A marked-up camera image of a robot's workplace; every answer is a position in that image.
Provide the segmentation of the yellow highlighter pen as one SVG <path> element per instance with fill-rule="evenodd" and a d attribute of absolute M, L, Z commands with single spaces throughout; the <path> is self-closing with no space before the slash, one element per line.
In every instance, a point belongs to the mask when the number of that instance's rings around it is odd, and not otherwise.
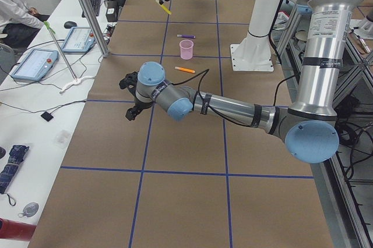
<path fill-rule="evenodd" d="M 161 3 L 159 0 L 156 0 L 156 3 L 162 8 L 163 11 L 165 11 L 165 13 L 172 15 L 172 12 L 163 3 Z"/>

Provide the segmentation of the purple highlighter pen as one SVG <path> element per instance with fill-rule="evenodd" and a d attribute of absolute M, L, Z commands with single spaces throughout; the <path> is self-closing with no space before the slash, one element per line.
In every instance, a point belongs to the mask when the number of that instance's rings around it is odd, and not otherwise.
<path fill-rule="evenodd" d="M 196 38 L 194 35 L 187 35 L 187 34 L 177 34 L 177 37 L 179 37 L 179 38 L 190 38 L 190 39 L 195 39 Z"/>

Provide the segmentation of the orange highlighter pen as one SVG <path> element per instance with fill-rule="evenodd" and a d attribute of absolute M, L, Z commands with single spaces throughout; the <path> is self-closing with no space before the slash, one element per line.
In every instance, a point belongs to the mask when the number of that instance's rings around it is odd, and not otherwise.
<path fill-rule="evenodd" d="M 193 70 L 193 69 L 188 69 L 188 68 L 183 68 L 183 67 L 178 67 L 178 66 L 175 66 L 174 69 L 182 71 L 182 72 L 186 72 L 186 73 L 191 73 L 191 74 L 195 74 L 196 73 L 196 71 Z"/>

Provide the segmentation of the pink mesh pen holder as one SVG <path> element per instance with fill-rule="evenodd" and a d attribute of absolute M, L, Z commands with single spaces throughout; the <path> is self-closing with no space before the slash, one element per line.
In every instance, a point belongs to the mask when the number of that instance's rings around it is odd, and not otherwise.
<path fill-rule="evenodd" d="M 191 40 L 182 40 L 179 43 L 180 46 L 180 57 L 184 60 L 189 60 L 193 57 L 193 46 L 194 43 Z"/>

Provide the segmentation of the black keyboard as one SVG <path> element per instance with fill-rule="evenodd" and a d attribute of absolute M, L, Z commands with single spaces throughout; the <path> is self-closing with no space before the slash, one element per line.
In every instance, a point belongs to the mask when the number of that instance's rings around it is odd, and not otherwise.
<path fill-rule="evenodd" d="M 90 0 L 95 16 L 99 16 L 102 0 Z"/>

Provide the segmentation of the small black box device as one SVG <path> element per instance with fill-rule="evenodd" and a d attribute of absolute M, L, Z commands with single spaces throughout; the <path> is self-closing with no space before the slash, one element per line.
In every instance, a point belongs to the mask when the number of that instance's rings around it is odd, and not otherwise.
<path fill-rule="evenodd" d="M 44 111 L 40 116 L 41 116 L 45 121 L 47 121 L 47 122 L 51 121 L 51 120 L 54 118 L 54 116 L 53 116 L 51 113 L 47 112 L 47 111 Z"/>

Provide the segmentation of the far blue teach pendant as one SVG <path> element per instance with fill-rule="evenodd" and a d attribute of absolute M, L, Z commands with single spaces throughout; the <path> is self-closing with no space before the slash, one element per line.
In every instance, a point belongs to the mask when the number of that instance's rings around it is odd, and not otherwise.
<path fill-rule="evenodd" d="M 83 54 L 96 42 L 89 27 L 72 27 L 62 45 L 62 52 L 67 54 Z"/>

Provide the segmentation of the blue teach pendant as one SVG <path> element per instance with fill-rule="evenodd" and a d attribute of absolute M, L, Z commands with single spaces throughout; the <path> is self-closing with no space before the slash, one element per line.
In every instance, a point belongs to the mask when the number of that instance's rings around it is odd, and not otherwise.
<path fill-rule="evenodd" d="M 33 49 L 10 74 L 13 79 L 40 81 L 58 60 L 59 53 L 50 49 Z"/>
<path fill-rule="evenodd" d="M 96 42 L 89 27 L 72 27 L 62 45 L 62 52 L 67 54 L 83 54 Z"/>

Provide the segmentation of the black computer mouse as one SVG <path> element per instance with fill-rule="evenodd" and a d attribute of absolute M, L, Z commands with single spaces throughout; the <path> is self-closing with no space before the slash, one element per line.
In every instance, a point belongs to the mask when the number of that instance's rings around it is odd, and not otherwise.
<path fill-rule="evenodd" d="M 64 28 L 65 29 L 71 29 L 72 27 L 76 27 L 77 23 L 73 21 L 67 21 L 64 23 Z"/>

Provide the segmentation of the near blue teach pendant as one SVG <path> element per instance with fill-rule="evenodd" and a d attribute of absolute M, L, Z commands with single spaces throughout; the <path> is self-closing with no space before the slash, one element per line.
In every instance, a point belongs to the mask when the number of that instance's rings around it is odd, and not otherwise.
<path fill-rule="evenodd" d="M 33 49 L 10 74 L 13 79 L 40 81 L 58 60 L 59 53 L 50 49 Z"/>

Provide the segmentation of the folded navy umbrella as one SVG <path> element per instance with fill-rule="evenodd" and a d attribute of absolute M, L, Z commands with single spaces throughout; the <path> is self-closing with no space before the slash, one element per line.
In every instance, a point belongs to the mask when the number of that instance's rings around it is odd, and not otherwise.
<path fill-rule="evenodd" d="M 9 152 L 8 161 L 1 171 L 1 194 L 6 193 L 7 187 L 10 185 L 20 164 L 24 161 L 24 157 L 29 148 L 29 146 L 25 145 L 13 145 Z"/>

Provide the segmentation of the person in white hoodie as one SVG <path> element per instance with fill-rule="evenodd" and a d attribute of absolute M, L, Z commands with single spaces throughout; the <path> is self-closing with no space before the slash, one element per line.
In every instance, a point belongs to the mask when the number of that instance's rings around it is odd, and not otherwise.
<path fill-rule="evenodd" d="M 1 34 L 12 48 L 28 47 L 48 19 L 26 0 L 1 0 Z"/>

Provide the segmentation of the red cylinder bottle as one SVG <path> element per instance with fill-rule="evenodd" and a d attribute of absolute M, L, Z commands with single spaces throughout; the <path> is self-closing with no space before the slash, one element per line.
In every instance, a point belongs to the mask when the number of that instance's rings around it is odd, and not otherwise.
<path fill-rule="evenodd" d="M 36 225 L 1 218 L 1 239 L 30 241 Z"/>

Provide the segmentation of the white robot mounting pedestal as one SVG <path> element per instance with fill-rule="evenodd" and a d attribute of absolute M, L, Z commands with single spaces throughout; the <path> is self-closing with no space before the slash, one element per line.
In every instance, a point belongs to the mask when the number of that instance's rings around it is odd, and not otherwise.
<path fill-rule="evenodd" d="M 281 0 L 255 0 L 247 36 L 232 44 L 231 61 L 236 72 L 272 72 L 270 31 Z"/>

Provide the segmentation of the green handled reacher grabber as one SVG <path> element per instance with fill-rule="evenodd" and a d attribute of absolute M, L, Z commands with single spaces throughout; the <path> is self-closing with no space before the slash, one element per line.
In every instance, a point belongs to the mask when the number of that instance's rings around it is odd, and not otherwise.
<path fill-rule="evenodd" d="M 77 75 L 74 73 L 71 65 L 69 64 L 65 54 L 63 53 L 62 51 L 62 48 L 60 47 L 56 37 L 55 37 L 55 31 L 50 27 L 50 24 L 49 22 L 47 21 L 43 21 L 43 24 L 45 25 L 45 27 L 47 28 L 49 34 L 51 35 L 56 47 L 57 47 L 57 50 L 60 54 L 60 56 L 62 57 L 62 59 L 64 60 L 67 68 L 69 69 L 71 75 L 72 75 L 72 78 L 73 80 L 69 83 L 67 83 L 66 85 L 63 86 L 63 88 L 60 89 L 59 93 L 60 94 L 63 94 L 64 92 L 66 92 L 66 90 L 68 90 L 69 88 L 71 88 L 72 86 L 77 86 L 79 85 L 80 83 L 82 83 L 84 80 L 88 80 L 88 79 L 94 79 L 95 77 L 94 76 L 82 76 L 82 77 L 77 77 Z"/>

